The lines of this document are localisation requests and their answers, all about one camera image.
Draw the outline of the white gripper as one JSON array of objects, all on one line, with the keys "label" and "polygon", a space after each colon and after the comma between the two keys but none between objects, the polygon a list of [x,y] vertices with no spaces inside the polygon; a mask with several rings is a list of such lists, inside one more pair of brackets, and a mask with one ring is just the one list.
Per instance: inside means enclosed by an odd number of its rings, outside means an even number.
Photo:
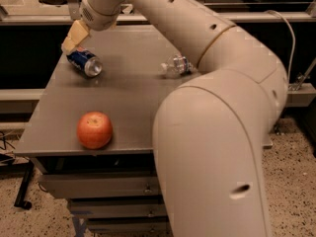
[{"label": "white gripper", "polygon": [[73,22],[61,49],[71,54],[85,40],[90,29],[106,30],[111,27],[120,14],[120,5],[124,0],[82,0],[80,15],[82,20]]}]

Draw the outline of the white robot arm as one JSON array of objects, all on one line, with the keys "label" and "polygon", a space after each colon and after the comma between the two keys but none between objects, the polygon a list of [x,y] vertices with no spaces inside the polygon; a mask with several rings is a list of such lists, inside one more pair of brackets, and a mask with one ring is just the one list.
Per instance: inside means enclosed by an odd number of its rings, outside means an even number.
[{"label": "white robot arm", "polygon": [[130,2],[200,71],[160,105],[156,171],[174,237],[272,237],[263,141],[282,112],[278,57],[196,0],[82,0],[62,49],[111,27]]}]

